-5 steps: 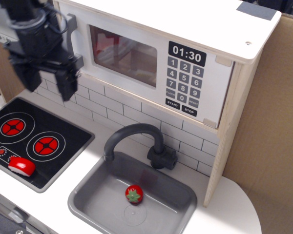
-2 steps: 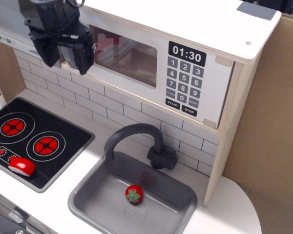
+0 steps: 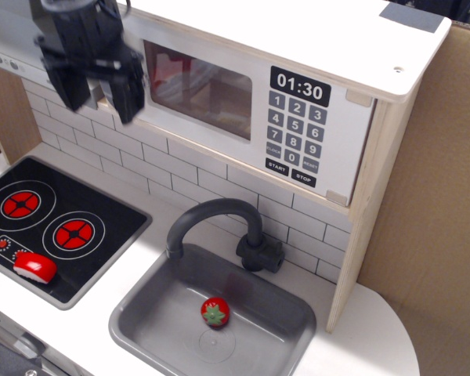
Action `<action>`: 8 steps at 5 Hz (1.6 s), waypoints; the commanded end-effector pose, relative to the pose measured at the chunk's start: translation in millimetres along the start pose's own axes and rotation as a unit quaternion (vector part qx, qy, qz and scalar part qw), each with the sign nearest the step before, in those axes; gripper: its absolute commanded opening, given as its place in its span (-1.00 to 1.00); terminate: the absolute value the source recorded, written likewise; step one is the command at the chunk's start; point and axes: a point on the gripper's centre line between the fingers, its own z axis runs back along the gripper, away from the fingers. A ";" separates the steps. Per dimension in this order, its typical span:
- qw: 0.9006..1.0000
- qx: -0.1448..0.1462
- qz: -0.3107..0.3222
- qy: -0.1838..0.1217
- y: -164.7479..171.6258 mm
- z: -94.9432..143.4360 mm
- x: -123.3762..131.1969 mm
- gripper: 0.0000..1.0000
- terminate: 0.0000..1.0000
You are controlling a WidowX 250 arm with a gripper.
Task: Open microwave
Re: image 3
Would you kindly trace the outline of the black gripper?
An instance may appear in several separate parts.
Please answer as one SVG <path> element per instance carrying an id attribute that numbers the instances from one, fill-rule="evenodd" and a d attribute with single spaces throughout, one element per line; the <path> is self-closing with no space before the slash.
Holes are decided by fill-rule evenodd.
<path id="1" fill-rule="evenodd" d="M 87 79 L 98 79 L 108 103 L 123 125 L 143 109 L 143 56 L 118 38 L 95 54 L 67 52 L 54 37 L 40 35 L 34 43 L 42 51 L 42 63 L 64 105 L 79 110 L 90 98 Z"/>

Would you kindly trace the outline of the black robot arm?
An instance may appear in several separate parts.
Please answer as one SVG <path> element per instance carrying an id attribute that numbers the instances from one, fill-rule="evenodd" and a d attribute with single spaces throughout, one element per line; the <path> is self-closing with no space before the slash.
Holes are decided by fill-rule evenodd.
<path id="1" fill-rule="evenodd" d="M 91 96 L 88 80 L 109 87 L 123 124 L 144 107 L 143 55 L 126 45 L 115 1 L 42 1 L 53 30 L 35 38 L 51 85 L 64 105 L 79 110 Z"/>

